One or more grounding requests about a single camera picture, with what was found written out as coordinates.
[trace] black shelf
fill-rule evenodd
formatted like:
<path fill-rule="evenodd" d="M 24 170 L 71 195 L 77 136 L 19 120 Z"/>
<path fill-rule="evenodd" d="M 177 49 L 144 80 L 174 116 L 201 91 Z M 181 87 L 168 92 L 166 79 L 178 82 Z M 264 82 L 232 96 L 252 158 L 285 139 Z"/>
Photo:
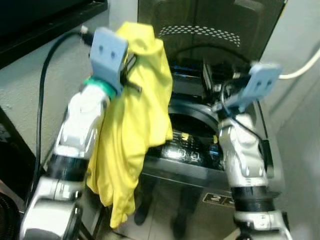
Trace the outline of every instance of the black shelf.
<path fill-rule="evenodd" d="M 0 180 L 26 199 L 35 168 L 35 156 L 0 107 Z"/>
<path fill-rule="evenodd" d="M 107 0 L 78 5 L 0 45 L 0 69 L 107 9 Z"/>

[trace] washing machine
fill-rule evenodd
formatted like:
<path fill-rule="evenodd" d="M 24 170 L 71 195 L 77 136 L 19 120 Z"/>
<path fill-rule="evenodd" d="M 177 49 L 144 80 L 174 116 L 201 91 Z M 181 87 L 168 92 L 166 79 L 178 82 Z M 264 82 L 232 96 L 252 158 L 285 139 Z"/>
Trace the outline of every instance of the washing machine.
<path fill-rule="evenodd" d="M 139 0 L 138 22 L 163 40 L 173 77 L 173 140 L 151 148 L 142 174 L 230 196 L 212 111 L 221 84 L 259 61 L 285 0 Z M 284 189 L 279 150 L 263 101 L 246 110 L 263 139 L 272 193 Z"/>

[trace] yellow shirt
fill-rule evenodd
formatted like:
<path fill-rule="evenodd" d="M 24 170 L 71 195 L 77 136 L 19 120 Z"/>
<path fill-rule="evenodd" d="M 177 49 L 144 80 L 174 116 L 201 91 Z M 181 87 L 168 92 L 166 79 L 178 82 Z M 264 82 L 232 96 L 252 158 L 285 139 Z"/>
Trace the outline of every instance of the yellow shirt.
<path fill-rule="evenodd" d="M 135 211 L 134 190 L 149 147 L 172 139 L 168 104 L 172 76 L 164 44 L 153 27 L 126 22 L 117 34 L 128 41 L 128 53 L 137 54 L 129 81 L 106 109 L 100 134 L 89 162 L 87 185 L 104 206 L 113 204 L 110 226 L 116 228 Z"/>

